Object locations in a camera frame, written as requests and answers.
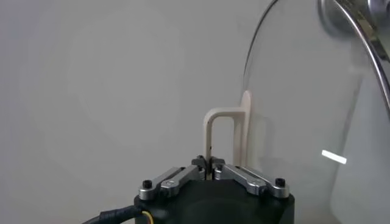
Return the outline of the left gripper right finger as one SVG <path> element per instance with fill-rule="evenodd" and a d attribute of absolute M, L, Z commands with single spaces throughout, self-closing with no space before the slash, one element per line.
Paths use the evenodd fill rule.
<path fill-rule="evenodd" d="M 226 164 L 214 156 L 210 159 L 210 166 L 215 180 L 233 180 L 252 195 L 261 196 L 267 192 L 275 198 L 289 197 L 289 186 L 284 178 L 269 177 L 250 167 Z"/>

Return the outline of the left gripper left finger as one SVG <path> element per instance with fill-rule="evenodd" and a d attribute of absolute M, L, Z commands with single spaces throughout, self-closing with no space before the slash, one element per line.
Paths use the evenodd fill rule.
<path fill-rule="evenodd" d="M 140 200 L 154 200 L 158 195 L 176 196 L 189 181 L 206 179 L 207 162 L 202 155 L 191 161 L 188 167 L 172 167 L 163 174 L 151 180 L 144 180 L 139 188 Z"/>

